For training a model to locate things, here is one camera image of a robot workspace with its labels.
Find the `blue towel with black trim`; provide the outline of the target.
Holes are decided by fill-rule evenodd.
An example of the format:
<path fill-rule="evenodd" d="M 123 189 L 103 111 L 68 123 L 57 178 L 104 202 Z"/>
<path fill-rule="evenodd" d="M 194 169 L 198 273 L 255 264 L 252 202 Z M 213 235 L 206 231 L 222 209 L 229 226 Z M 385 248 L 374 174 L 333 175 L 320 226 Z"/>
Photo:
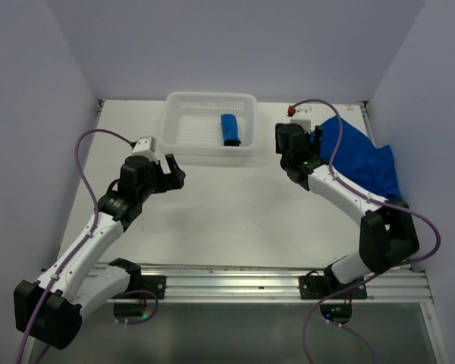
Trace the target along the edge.
<path fill-rule="evenodd" d="M 224 146 L 239 146 L 241 144 L 238 123 L 233 114 L 222 114 L 220 117 L 221 135 Z"/>

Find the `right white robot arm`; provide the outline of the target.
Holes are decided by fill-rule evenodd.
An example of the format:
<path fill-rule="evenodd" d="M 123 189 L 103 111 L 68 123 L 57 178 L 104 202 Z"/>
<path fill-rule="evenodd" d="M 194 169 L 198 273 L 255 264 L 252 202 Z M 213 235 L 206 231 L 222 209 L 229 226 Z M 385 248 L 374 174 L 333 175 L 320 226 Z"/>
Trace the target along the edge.
<path fill-rule="evenodd" d="M 346 177 L 341 180 L 364 194 L 357 196 L 332 176 L 328 160 L 320 156 L 322 129 L 312 134 L 299 124 L 275 125 L 276 153 L 281 168 L 295 184 L 320 195 L 348 215 L 359 227 L 358 248 L 324 269 L 322 287 L 330 297 L 341 297 L 350 283 L 374 273 L 383 274 L 419 250 L 419 240 L 408 205 L 391 201 L 392 209 L 369 201 L 369 192 Z"/>

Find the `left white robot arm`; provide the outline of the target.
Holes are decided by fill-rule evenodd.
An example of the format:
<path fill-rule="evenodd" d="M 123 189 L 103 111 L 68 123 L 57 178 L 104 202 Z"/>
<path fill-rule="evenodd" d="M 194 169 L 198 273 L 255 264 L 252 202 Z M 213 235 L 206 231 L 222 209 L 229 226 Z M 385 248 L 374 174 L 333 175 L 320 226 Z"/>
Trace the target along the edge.
<path fill-rule="evenodd" d="M 14 289 L 17 330 L 62 350 L 77 336 L 83 320 L 106 300 L 122 294 L 137 296 L 142 287 L 140 267 L 115 259 L 106 274 L 84 281 L 103 253 L 141 214 L 153 194 L 180 190 L 185 172 L 172 154 L 165 155 L 169 172 L 143 155 L 127 157 L 120 176 L 108 186 L 81 235 L 34 282 Z"/>

